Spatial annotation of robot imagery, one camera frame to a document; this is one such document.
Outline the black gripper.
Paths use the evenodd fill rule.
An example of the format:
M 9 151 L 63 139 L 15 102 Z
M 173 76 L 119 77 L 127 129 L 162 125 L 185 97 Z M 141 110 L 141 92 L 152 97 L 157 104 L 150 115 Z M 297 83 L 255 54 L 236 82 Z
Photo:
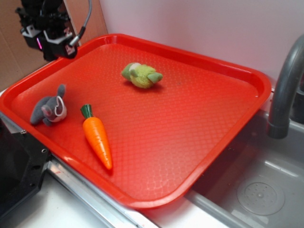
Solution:
M 70 18 L 62 9 L 62 0 L 22 0 L 21 4 L 15 12 L 20 18 L 20 32 L 30 48 L 41 51 L 46 61 L 76 57 L 77 47 L 70 44 Z

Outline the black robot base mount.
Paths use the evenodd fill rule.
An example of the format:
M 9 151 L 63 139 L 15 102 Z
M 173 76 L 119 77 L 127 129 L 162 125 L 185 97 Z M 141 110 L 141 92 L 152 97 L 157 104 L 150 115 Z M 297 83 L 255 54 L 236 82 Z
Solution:
M 1 219 L 40 191 L 49 157 L 49 149 L 30 133 L 11 133 L 0 122 Z

